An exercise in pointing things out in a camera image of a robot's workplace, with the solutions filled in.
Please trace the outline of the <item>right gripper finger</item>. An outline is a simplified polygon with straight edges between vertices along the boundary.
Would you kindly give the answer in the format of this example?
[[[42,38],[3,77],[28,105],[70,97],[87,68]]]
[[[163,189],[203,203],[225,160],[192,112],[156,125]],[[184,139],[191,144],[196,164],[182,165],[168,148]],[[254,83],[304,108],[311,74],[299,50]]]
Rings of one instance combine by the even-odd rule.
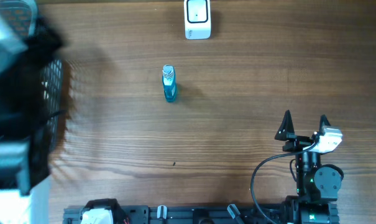
[[[275,140],[290,141],[295,139],[295,130],[291,118],[290,110],[286,110],[282,123],[275,135]]]
[[[330,125],[331,124],[328,121],[327,116],[325,114],[322,114],[321,117],[320,117],[320,121],[319,121],[319,132],[323,133],[324,132],[324,127],[325,126],[330,126]]]

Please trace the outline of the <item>blue bottle with white cap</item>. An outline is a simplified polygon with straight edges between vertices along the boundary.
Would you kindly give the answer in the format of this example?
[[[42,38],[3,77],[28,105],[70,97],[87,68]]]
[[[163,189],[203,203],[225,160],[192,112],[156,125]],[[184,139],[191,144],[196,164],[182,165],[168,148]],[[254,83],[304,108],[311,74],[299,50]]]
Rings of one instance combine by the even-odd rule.
[[[164,65],[162,68],[163,92],[167,102],[172,103],[177,96],[175,68],[173,65]]]

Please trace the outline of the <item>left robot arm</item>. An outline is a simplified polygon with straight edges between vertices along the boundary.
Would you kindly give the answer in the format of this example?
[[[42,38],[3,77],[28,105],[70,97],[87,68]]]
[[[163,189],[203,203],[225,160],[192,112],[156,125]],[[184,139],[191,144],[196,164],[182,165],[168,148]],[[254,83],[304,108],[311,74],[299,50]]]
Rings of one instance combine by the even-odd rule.
[[[35,1],[0,1],[0,223],[48,222],[62,47]]]

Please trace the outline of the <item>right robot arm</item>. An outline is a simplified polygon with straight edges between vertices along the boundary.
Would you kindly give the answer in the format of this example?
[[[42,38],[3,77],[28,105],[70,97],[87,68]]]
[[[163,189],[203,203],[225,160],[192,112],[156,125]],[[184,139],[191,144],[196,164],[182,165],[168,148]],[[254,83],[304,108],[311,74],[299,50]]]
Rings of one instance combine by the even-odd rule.
[[[342,132],[322,115],[319,130],[312,136],[295,134],[287,110],[275,139],[283,141],[284,152],[295,156],[296,196],[287,196],[280,205],[279,223],[338,224],[337,196],[344,173],[332,164],[322,164],[321,156],[333,152],[342,142]]]

